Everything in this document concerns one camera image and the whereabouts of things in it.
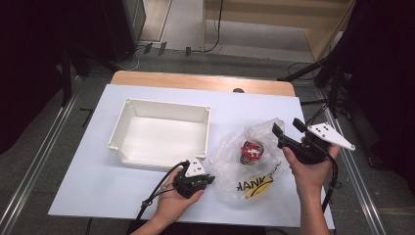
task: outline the table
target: table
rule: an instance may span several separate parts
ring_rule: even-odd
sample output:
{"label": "table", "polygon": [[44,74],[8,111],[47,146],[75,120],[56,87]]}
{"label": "table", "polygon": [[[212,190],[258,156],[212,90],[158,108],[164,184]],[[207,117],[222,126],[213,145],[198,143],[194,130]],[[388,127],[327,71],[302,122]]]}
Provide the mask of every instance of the table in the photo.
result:
{"label": "table", "polygon": [[[214,91],[231,91],[236,87],[256,93],[260,93],[262,87],[268,94]],[[209,105],[211,118],[207,141],[208,157],[225,134],[243,129],[247,123],[276,117],[287,123],[288,135],[300,140],[301,134],[291,126],[291,122],[294,118],[303,120],[303,116],[300,101],[293,96],[293,86],[286,82],[119,71],[101,97],[49,214],[134,219],[141,202],[149,197],[164,176],[164,172],[124,165],[116,154],[107,148],[125,99]],[[256,104],[258,112],[243,115],[244,106],[235,104],[245,104],[249,107]],[[260,195],[249,200],[229,202],[218,198],[213,188],[208,187],[200,201],[186,210],[179,221],[300,226],[300,202],[294,177],[288,170]],[[146,209],[142,218],[150,218],[156,207],[155,201]],[[326,210],[325,216],[329,227],[334,228],[330,210]]]}
{"label": "table", "polygon": [[[322,59],[339,31],[346,28],[355,0],[224,0],[222,21],[303,28],[316,61]],[[206,20],[218,20],[220,0],[204,0],[202,50]]]}

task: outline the white 3d printed part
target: white 3d printed part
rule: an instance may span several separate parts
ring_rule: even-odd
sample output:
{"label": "white 3d printed part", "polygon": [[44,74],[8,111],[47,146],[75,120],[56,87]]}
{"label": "white 3d printed part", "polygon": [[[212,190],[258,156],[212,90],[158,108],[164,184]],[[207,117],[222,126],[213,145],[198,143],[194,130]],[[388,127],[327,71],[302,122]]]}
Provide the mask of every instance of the white 3d printed part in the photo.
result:
{"label": "white 3d printed part", "polygon": [[207,155],[210,107],[127,99],[108,147],[120,161],[167,171]]}

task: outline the person's right hand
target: person's right hand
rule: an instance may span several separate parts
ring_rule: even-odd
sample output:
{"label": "person's right hand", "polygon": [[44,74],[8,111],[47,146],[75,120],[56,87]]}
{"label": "person's right hand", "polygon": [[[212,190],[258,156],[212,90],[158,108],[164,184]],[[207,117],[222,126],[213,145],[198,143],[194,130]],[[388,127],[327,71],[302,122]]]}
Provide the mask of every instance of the person's right hand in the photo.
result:
{"label": "person's right hand", "polygon": [[[339,151],[340,146],[332,145],[328,153],[336,159]],[[319,196],[332,163],[326,160],[320,164],[302,164],[290,148],[284,147],[283,152],[296,179],[299,196],[316,194]]]}

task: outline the forearm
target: forearm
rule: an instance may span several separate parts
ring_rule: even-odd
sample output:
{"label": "forearm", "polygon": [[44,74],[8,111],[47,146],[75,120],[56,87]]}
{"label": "forearm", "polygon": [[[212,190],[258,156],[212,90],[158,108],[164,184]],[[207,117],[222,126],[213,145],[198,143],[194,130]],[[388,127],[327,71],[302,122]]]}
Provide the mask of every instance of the forearm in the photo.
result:
{"label": "forearm", "polygon": [[153,217],[131,235],[157,235],[162,233],[168,225]]}
{"label": "forearm", "polygon": [[321,208],[320,193],[300,195],[300,233],[307,235],[330,234]]}

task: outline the white table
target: white table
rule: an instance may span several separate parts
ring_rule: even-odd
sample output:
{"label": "white table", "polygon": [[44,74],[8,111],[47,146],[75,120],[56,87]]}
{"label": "white table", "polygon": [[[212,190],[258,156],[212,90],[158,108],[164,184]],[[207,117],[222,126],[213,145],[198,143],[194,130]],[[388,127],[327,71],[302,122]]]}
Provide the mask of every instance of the white table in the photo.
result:
{"label": "white table", "polygon": [[[165,175],[165,172],[124,165],[115,152],[107,148],[126,99],[210,106],[207,157],[226,134],[273,118],[286,123],[288,136],[297,140],[301,138],[292,126],[294,118],[303,120],[297,97],[109,84],[49,214],[135,219],[141,202],[149,197]],[[247,115],[247,107],[256,107],[257,112]],[[150,218],[156,207],[157,200],[146,209],[142,218]],[[329,228],[334,228],[329,208],[325,217]],[[218,198],[213,188],[208,186],[201,199],[178,221],[299,227],[300,202],[294,177],[287,170],[262,194],[233,203]]]}

